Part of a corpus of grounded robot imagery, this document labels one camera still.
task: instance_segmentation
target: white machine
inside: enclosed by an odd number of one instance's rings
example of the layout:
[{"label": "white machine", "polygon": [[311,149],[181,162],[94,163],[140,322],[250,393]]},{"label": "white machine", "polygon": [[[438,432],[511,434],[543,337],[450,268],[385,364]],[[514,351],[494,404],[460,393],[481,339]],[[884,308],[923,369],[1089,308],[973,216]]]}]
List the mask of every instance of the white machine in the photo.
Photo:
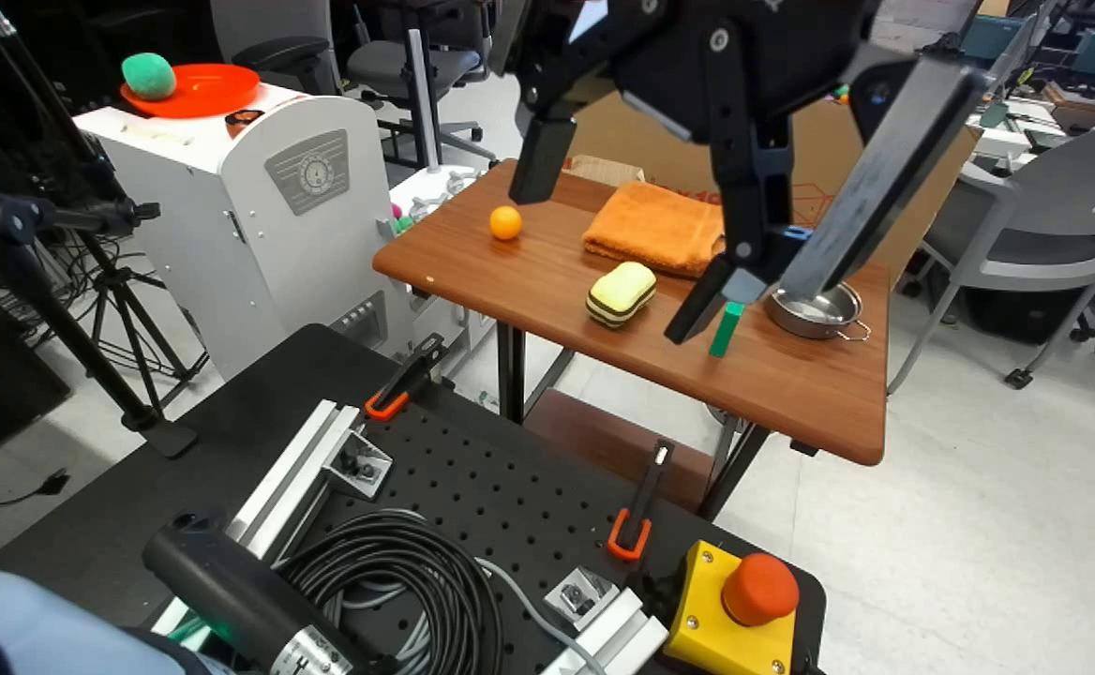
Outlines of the white machine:
[{"label": "white machine", "polygon": [[215,366],[231,379],[306,322],[339,322],[400,357],[424,333],[455,344],[464,313],[409,297],[370,268],[391,216],[379,123],[349,97],[259,86],[250,123],[146,121],[98,108],[76,123],[101,138],[118,179],[163,216],[140,223]]}]

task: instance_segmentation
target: yellow sponge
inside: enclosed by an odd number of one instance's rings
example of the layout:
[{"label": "yellow sponge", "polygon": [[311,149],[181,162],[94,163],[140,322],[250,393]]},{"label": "yellow sponge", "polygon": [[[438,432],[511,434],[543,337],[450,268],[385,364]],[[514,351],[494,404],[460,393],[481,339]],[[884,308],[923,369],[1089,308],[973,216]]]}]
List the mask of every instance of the yellow sponge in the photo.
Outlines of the yellow sponge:
[{"label": "yellow sponge", "polygon": [[618,263],[590,287],[590,303],[599,313],[629,319],[658,287],[658,272],[646,263]]},{"label": "yellow sponge", "polygon": [[586,308],[590,308],[590,319],[594,319],[594,322],[599,322],[599,326],[621,326],[621,322],[629,322],[648,299],[653,299],[653,291],[640,297],[640,299],[639,299],[629,311],[621,311],[621,313],[599,308],[594,297],[586,299]]}]

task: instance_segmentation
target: metal bowl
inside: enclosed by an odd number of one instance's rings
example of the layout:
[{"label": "metal bowl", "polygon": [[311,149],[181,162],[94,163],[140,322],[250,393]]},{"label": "metal bowl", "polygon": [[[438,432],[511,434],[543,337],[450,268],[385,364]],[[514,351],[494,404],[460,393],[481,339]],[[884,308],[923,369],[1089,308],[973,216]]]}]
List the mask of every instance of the metal bowl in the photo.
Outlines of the metal bowl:
[{"label": "metal bowl", "polygon": [[764,313],[806,339],[829,339],[836,333],[844,333],[854,313],[859,313],[861,299],[853,284],[836,284],[811,297],[786,297],[779,284],[769,287],[764,297]]}]

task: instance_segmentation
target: cable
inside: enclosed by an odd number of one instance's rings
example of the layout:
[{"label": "cable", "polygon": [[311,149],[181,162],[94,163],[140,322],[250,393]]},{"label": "cable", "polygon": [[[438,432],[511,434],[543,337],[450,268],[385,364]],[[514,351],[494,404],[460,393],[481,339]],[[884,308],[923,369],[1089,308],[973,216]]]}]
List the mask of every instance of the cable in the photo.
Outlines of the cable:
[{"label": "cable", "polygon": [[298,549],[276,567],[311,602],[343,628],[355,602],[405,596],[421,602],[421,618],[396,649],[396,669],[433,675],[498,675],[503,632],[498,607],[481,567],[409,513],[374,513]]},{"label": "cable", "polygon": [[605,675],[608,668],[590,651],[583,649],[571,632],[564,632],[556,622],[546,622],[535,602],[523,593],[523,583],[490,559],[478,559],[478,567],[498,579],[511,583],[511,593],[519,596],[519,602],[531,614],[531,622],[540,622],[543,632],[551,632],[559,643],[568,643],[571,651],[579,651],[586,658],[586,669],[594,675]]},{"label": "cable", "polygon": [[68,484],[68,469],[58,469],[53,477],[46,477],[35,492],[26,496],[16,496],[16,498],[0,498],[0,507],[20,507],[20,501],[30,501],[36,496],[61,496]]}]

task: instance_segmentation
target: black table leg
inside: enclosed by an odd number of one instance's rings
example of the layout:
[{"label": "black table leg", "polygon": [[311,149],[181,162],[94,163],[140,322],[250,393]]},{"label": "black table leg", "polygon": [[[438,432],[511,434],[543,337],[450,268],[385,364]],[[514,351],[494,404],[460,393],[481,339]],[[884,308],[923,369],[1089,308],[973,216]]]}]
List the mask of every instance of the black table leg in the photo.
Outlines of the black table leg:
[{"label": "black table leg", "polygon": [[519,326],[498,322],[498,413],[523,423],[525,398],[525,333]]},{"label": "black table leg", "polygon": [[764,438],[773,432],[760,423],[750,423],[738,441],[731,444],[728,462],[719,466],[719,472],[713,477],[705,498],[698,501],[698,518],[713,522],[723,501],[731,498],[731,492],[738,486],[743,472],[750,469],[750,462],[760,453]]},{"label": "black table leg", "polygon": [[535,382],[535,389],[525,398],[525,413],[531,413],[535,404],[540,404],[540,398],[546,393],[546,389],[556,389],[556,382],[564,379],[564,369],[571,369],[571,364],[573,364],[573,347],[559,347],[559,357],[551,358],[551,366],[543,369],[543,379]]}]

